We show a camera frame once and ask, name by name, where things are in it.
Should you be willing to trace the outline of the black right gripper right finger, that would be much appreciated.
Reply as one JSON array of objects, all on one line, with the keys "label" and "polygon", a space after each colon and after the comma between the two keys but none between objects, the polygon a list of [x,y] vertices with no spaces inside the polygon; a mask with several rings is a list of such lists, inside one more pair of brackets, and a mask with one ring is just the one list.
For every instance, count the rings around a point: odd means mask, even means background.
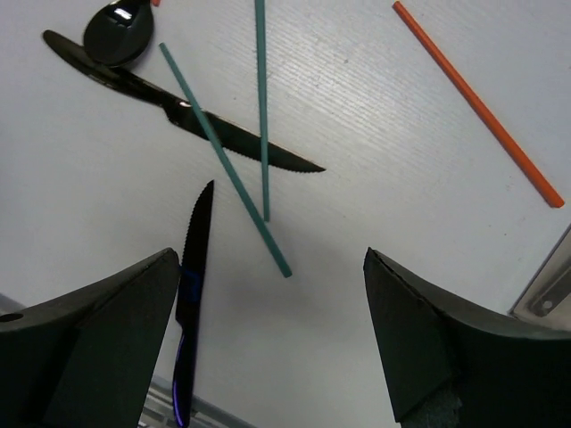
[{"label": "black right gripper right finger", "polygon": [[380,251],[363,271],[399,425],[569,426],[569,332],[483,308]]}]

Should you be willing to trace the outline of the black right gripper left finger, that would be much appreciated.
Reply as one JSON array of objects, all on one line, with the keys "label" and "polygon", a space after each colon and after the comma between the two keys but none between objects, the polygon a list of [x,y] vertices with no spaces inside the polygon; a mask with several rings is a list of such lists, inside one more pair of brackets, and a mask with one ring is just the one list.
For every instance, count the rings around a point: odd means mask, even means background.
[{"label": "black right gripper left finger", "polygon": [[3,427],[135,427],[178,288],[171,248],[1,316]]}]

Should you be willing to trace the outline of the teal chopstick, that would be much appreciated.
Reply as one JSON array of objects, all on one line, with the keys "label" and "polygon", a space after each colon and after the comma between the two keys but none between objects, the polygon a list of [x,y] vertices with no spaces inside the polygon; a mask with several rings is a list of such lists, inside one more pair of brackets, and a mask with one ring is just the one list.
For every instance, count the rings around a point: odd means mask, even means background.
[{"label": "teal chopstick", "polygon": [[246,188],[244,187],[244,183],[237,174],[232,162],[224,152],[218,134],[214,130],[210,120],[206,117],[201,106],[196,101],[191,88],[187,84],[181,70],[171,55],[169,48],[163,42],[159,43],[159,47],[165,61],[170,67],[172,74],[174,75],[178,85],[183,91],[187,102],[190,104],[190,107],[198,119],[199,124],[201,125],[204,133],[207,135],[207,138],[210,141],[214,152],[217,154],[222,167],[226,171],[228,178],[236,189],[238,196],[240,197],[245,209],[247,210],[253,224],[256,226],[258,232],[260,233],[262,240],[265,242],[266,247],[276,262],[282,276],[285,278],[291,277],[293,274],[292,269],[288,265],[284,254],[279,249],[277,242],[275,241],[273,235],[262,219],[261,214],[258,212],[250,194],[248,194]]},{"label": "teal chopstick", "polygon": [[259,122],[261,132],[261,176],[263,218],[270,221],[269,203],[269,129],[267,108],[267,63],[266,63],[266,28],[265,28],[265,1],[255,0],[256,24],[256,54],[257,54],[257,80],[259,98]]}]

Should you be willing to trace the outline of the black spoon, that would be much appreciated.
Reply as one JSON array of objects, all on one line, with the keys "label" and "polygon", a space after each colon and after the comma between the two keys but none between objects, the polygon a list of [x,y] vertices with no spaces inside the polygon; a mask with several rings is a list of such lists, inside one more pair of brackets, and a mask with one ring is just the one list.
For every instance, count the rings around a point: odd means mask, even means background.
[{"label": "black spoon", "polygon": [[83,45],[90,59],[110,68],[134,62],[154,33],[150,1],[112,1],[87,24]]}]

